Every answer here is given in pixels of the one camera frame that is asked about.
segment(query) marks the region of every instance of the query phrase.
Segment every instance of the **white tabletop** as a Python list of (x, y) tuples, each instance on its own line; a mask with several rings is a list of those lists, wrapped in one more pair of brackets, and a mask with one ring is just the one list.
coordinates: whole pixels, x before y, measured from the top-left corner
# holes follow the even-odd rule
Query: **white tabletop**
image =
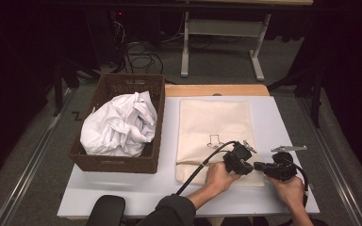
[[(164, 196), (175, 193), (182, 185), (175, 180), (179, 101), (187, 98), (248, 101), (251, 107), (256, 150), (262, 162), (273, 162), (271, 149), (280, 145), (291, 145), (288, 132), (272, 97), (167, 97), (157, 173), (85, 172), (77, 165), (74, 165), (58, 209), (58, 216), (62, 218), (87, 218), (99, 197), (116, 195), (125, 199), (124, 214), (126, 216), (140, 218), (151, 213), (158, 201)], [(294, 152), (291, 154), (294, 162), (300, 165), (296, 154)], [(278, 200), (273, 186), (267, 180), (265, 182), (264, 187), (231, 187), (199, 209), (197, 216), (236, 217), (287, 213), (287, 208)], [(189, 185), (181, 195), (187, 195), (198, 187)], [(308, 213), (320, 212), (311, 192), (309, 193), (306, 210)]]

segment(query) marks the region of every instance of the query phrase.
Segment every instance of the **white metal stand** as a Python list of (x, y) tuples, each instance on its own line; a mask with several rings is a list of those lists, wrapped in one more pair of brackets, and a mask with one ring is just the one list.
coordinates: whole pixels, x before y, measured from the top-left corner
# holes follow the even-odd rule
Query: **white metal stand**
[(239, 22), (219, 20), (190, 20), (189, 12), (185, 13), (184, 22), (184, 48), (181, 62), (181, 77), (188, 77), (189, 72), (189, 34), (195, 35), (221, 35), (236, 37), (257, 37), (254, 50), (249, 51), (250, 59), (258, 81), (264, 80), (258, 61), (258, 53), (269, 26), (270, 14), (266, 14), (263, 22)]

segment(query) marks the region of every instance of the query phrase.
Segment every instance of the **white cloth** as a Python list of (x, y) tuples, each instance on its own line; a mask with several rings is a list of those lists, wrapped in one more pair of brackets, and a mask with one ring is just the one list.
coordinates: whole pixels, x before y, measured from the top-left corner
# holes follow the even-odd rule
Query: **white cloth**
[(156, 119), (149, 91), (116, 96), (85, 119), (80, 141), (87, 154), (137, 157), (155, 137)]
[[(228, 141), (243, 140), (255, 149), (255, 139), (250, 120), (248, 102), (181, 100), (178, 134), (178, 151), (176, 159), (176, 180), (185, 183), (198, 166), (207, 159), (215, 149), (207, 143), (218, 145)], [(230, 144), (223, 148), (232, 151)], [(209, 163), (223, 161), (224, 153), (214, 155)], [(252, 153), (250, 164), (259, 161), (258, 155)], [(192, 184), (204, 184), (207, 167), (204, 167), (192, 180)], [(253, 170), (243, 175), (232, 186), (264, 186), (263, 173)]]

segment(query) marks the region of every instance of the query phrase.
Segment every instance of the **black sleeve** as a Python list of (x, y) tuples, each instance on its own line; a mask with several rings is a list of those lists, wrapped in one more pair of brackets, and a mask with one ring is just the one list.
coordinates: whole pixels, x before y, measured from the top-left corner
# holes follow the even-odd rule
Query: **black sleeve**
[(195, 215), (195, 206), (189, 199), (171, 195), (161, 199), (155, 211), (143, 219), (138, 226), (191, 226)]

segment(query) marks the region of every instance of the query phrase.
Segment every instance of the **wicker basket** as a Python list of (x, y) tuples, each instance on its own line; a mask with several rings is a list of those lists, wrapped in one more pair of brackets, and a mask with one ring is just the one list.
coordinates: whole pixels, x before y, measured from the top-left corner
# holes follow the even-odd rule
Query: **wicker basket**
[(164, 112), (164, 76), (148, 74), (103, 74), (87, 111), (98, 109), (113, 97), (149, 90), (152, 104), (157, 112), (155, 138), (145, 144), (141, 156), (120, 157), (89, 155), (80, 142), (81, 129), (68, 155), (84, 171), (156, 173), (159, 156), (161, 126)]

